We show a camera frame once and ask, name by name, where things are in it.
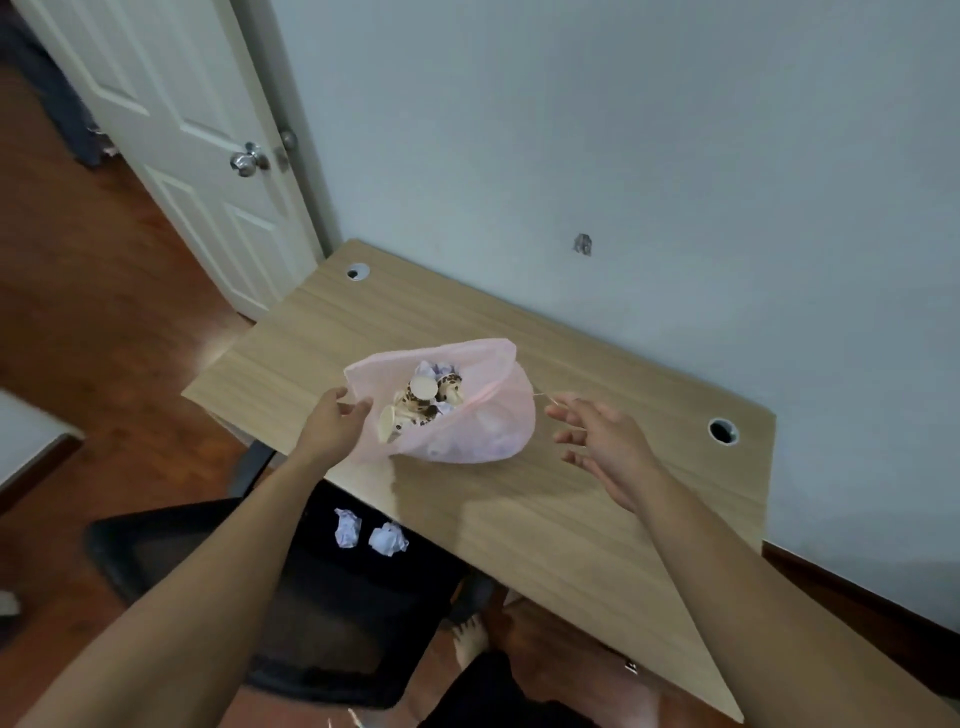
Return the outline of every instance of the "desk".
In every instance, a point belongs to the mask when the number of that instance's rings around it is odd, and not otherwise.
[[[366,263],[363,280],[347,276]],[[375,352],[505,337],[537,391],[575,390],[629,412],[654,452],[752,547],[763,535],[775,418],[689,376],[351,240],[202,372],[184,395],[289,453],[321,392]],[[732,421],[736,445],[708,433]],[[541,413],[510,460],[396,457],[328,478],[600,642],[737,719],[649,537],[586,473],[562,463]]]

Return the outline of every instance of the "brown floor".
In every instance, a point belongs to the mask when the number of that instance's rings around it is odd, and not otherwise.
[[[84,526],[112,514],[220,497],[242,448],[183,386],[248,324],[205,277],[130,170],[71,161],[30,92],[0,64],[0,386],[81,428],[79,452],[0,517],[0,588],[25,616],[0,648],[0,726],[121,613],[84,558]],[[520,685],[600,725],[729,726],[529,602],[492,634]],[[438,634],[403,701],[362,715],[411,726],[457,669]],[[243,689],[223,725],[335,726],[342,710]]]

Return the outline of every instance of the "white wall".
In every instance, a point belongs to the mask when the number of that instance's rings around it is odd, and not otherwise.
[[[0,390],[0,490],[60,436],[80,432]]]
[[[255,14],[334,245],[767,405],[769,540],[960,629],[960,4]]]

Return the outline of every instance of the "door panel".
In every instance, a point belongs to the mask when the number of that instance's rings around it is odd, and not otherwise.
[[[322,255],[228,0],[17,0],[100,125],[240,312]],[[246,142],[270,162],[229,166]]]

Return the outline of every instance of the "chair seat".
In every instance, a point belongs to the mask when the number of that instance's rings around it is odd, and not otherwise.
[[[186,558],[239,498],[162,508],[92,523],[87,552],[133,603]],[[335,508],[362,520],[354,548],[337,547]],[[388,521],[322,481],[307,502],[252,659],[247,682],[298,700],[390,708],[450,610],[468,567],[405,530],[406,551],[367,544]]]

